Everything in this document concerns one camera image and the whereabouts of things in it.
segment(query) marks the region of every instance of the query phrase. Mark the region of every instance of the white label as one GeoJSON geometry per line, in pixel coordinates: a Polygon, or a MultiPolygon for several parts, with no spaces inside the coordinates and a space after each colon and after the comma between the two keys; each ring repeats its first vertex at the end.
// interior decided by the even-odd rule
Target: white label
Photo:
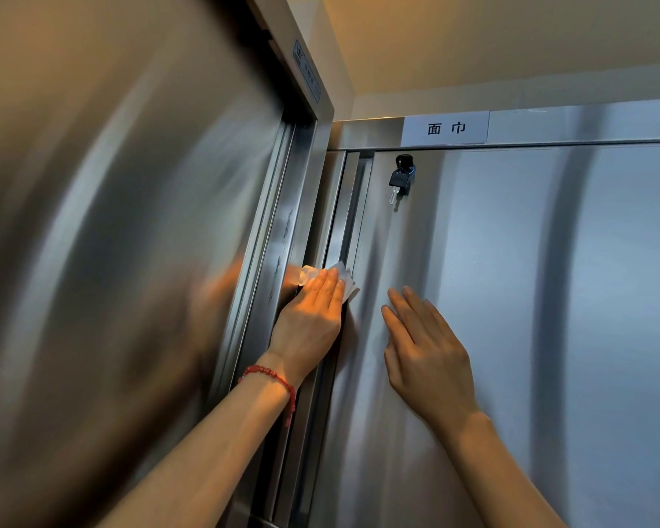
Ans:
{"type": "Polygon", "coordinates": [[[488,111],[421,114],[403,121],[401,146],[484,144],[488,134],[488,111]]]}

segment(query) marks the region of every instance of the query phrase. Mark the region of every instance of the person's left hand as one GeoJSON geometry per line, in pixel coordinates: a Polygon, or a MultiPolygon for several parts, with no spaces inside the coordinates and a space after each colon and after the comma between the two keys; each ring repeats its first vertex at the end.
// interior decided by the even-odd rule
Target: person's left hand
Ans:
{"type": "Polygon", "coordinates": [[[345,283],[323,269],[281,312],[269,350],[257,361],[298,388],[340,332],[345,283]]]}

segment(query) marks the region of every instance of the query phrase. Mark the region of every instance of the lock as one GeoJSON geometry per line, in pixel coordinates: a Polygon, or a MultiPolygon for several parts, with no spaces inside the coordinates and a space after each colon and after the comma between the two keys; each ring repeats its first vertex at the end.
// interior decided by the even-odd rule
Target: lock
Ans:
{"type": "Polygon", "coordinates": [[[416,175],[413,156],[410,154],[402,153],[396,157],[396,167],[396,170],[391,174],[391,179],[388,181],[391,187],[391,198],[389,198],[388,203],[392,207],[396,204],[398,195],[408,195],[416,175]]]}

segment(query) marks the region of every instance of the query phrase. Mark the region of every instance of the forearm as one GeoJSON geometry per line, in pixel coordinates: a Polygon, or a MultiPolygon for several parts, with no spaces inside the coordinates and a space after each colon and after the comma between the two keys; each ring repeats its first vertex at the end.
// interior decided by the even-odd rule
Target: forearm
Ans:
{"type": "Polygon", "coordinates": [[[213,525],[289,395],[264,374],[237,385],[106,517],[107,528],[213,525]]]}
{"type": "Polygon", "coordinates": [[[486,415],[471,415],[459,434],[450,434],[445,425],[436,428],[488,528],[565,527],[520,470],[486,415]]]}

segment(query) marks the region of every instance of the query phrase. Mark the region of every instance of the red bracelet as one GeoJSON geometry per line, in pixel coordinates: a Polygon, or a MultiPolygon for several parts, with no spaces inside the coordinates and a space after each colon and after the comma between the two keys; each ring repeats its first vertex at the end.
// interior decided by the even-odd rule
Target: red bracelet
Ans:
{"type": "Polygon", "coordinates": [[[288,381],[285,381],[281,376],[279,376],[275,370],[271,370],[266,367],[262,367],[259,364],[253,364],[250,367],[247,367],[244,370],[244,373],[242,374],[242,378],[244,378],[247,374],[252,374],[252,373],[262,373],[266,374],[267,376],[271,376],[275,380],[279,380],[284,387],[286,387],[286,390],[290,394],[290,411],[289,411],[289,417],[286,418],[286,427],[288,428],[290,426],[290,419],[293,417],[293,413],[296,412],[296,390],[293,388],[293,385],[291,385],[288,381]]]}

